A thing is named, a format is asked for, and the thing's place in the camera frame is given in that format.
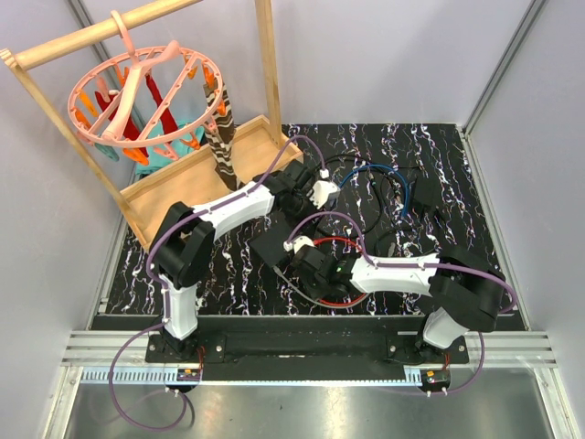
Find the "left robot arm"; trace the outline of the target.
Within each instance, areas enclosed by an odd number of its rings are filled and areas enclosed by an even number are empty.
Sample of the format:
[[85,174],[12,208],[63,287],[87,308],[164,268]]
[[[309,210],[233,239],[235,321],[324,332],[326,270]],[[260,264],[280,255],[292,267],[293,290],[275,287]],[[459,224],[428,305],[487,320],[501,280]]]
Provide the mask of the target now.
[[149,249],[146,272],[162,286],[160,334],[173,359],[186,362],[197,353],[197,283],[207,273],[216,241],[274,211],[290,222],[315,213],[312,179],[309,168],[293,160],[213,202],[189,207],[178,201],[168,209]]

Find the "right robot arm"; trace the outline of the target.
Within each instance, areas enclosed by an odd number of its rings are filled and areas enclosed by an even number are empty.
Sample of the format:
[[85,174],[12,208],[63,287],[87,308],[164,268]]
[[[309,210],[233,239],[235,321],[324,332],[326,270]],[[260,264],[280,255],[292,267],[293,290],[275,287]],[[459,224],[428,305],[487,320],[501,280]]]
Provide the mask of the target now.
[[505,278],[461,248],[413,258],[365,254],[337,258],[311,241],[298,240],[291,250],[292,266],[314,301],[378,292],[420,294],[433,300],[435,309],[425,317],[417,336],[390,356],[395,361],[440,362],[465,333],[490,333],[496,328]]

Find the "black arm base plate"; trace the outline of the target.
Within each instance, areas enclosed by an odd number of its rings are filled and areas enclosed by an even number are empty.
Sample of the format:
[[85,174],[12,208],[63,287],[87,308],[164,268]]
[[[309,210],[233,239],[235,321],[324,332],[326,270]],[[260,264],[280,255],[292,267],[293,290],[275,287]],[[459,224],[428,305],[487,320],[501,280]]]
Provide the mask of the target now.
[[405,380],[407,369],[446,360],[467,365],[460,337],[446,353],[422,357],[413,335],[360,332],[207,332],[181,351],[163,337],[149,337],[145,361],[186,367],[203,361],[207,381],[390,381]]

